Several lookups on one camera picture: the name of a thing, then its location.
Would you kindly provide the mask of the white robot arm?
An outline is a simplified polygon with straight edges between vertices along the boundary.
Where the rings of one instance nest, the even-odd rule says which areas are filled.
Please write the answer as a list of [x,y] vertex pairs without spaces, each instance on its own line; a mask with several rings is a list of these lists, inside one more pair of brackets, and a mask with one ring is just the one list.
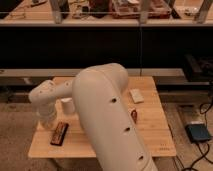
[[46,118],[58,99],[72,98],[103,171],[158,171],[122,98],[127,85],[127,70],[109,63],[85,68],[59,85],[46,80],[29,93],[29,100]]

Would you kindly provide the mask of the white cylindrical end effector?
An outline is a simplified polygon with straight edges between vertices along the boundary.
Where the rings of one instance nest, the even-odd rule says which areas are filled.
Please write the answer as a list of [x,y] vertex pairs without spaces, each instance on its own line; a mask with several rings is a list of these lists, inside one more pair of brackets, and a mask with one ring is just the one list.
[[54,125],[54,121],[57,118],[55,103],[39,106],[37,109],[37,116],[41,126],[44,129],[51,129]]

